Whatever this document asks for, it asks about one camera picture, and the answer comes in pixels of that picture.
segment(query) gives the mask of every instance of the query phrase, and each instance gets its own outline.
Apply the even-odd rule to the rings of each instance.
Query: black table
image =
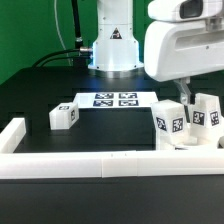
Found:
[[[223,75],[192,78],[195,92],[220,96]],[[127,79],[88,75],[86,68],[23,69],[0,86],[0,128],[25,117],[27,134],[15,153],[153,150],[151,110],[83,109],[67,131],[51,131],[49,112],[76,93],[155,91],[179,101],[172,82],[144,72]],[[222,224],[224,177],[0,180],[0,223]]]

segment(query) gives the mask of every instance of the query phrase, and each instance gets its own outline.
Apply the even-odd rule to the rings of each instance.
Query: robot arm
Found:
[[[145,70],[157,81],[175,80],[191,104],[189,77],[224,69],[222,0],[154,0],[145,38]]]
[[[217,16],[222,11],[222,0],[155,0],[149,4],[152,19],[183,22]]]

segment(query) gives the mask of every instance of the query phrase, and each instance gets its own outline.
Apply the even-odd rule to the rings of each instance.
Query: printed marker sheet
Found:
[[[158,102],[155,92],[77,93],[74,99],[79,109],[144,108]]]

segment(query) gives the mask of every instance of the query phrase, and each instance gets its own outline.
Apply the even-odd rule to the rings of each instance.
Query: white cube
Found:
[[[51,130],[69,129],[79,119],[77,103],[61,103],[50,113]]]
[[[157,143],[183,144],[189,137],[184,106],[171,100],[153,103],[152,115],[156,128]]]
[[[222,115],[219,97],[198,93],[195,105],[188,107],[191,135],[200,139],[218,141],[222,134]]]

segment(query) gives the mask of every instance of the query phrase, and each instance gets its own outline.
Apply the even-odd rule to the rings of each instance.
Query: white foam block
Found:
[[[13,153],[25,134],[25,119],[12,119],[0,134],[0,153]]]
[[[224,173],[224,150],[138,152],[138,176]]]
[[[79,119],[77,103],[61,103],[49,113],[51,130],[69,129]]]
[[[104,153],[102,177],[137,176],[136,151]]]
[[[192,136],[217,142],[223,134],[219,97],[198,93],[195,105],[189,105]]]
[[[101,177],[99,153],[24,153],[0,156],[0,179]]]
[[[164,141],[171,145],[183,143],[189,136],[184,106],[164,100],[152,104],[152,115],[157,133],[157,144]]]

